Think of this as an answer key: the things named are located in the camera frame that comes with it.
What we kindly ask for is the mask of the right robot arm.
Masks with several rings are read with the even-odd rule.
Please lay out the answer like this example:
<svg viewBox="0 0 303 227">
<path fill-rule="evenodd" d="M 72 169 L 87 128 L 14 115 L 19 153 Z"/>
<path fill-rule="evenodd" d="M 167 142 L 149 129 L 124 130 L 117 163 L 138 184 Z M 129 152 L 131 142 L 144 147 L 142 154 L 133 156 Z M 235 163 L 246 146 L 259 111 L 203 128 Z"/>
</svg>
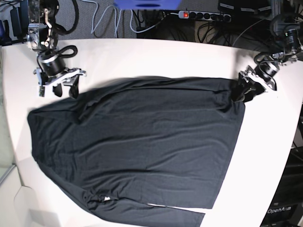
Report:
<svg viewBox="0 0 303 227">
<path fill-rule="evenodd" d="M 77 55 L 75 45 L 58 49 L 58 38 L 72 33 L 79 22 L 79 7 L 72 1 L 75 19 L 71 29 L 66 30 L 56 23 L 56 15 L 60 5 L 56 0 L 28 1 L 27 45 L 36 52 L 37 68 L 33 74 L 38 78 L 38 94 L 40 97 L 55 95 L 61 97 L 62 88 L 69 87 L 69 97 L 77 99 L 79 95 L 79 79 L 86 72 L 79 68 L 69 69 L 65 59 Z"/>
</svg>

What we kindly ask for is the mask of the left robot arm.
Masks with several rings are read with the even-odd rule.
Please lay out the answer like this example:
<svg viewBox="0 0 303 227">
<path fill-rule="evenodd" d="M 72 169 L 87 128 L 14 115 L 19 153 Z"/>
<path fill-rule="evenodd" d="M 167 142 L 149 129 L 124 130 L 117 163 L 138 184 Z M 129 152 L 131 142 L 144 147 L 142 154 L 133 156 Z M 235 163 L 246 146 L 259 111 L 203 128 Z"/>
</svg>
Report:
<svg viewBox="0 0 303 227">
<path fill-rule="evenodd" d="M 254 57 L 256 67 L 247 66 L 239 72 L 238 82 L 232 90 L 234 102 L 248 102 L 265 92 L 276 92 L 274 76 L 280 67 L 298 61 L 303 53 L 303 15 L 288 12 L 276 15 L 269 25 L 274 48 Z"/>
</svg>

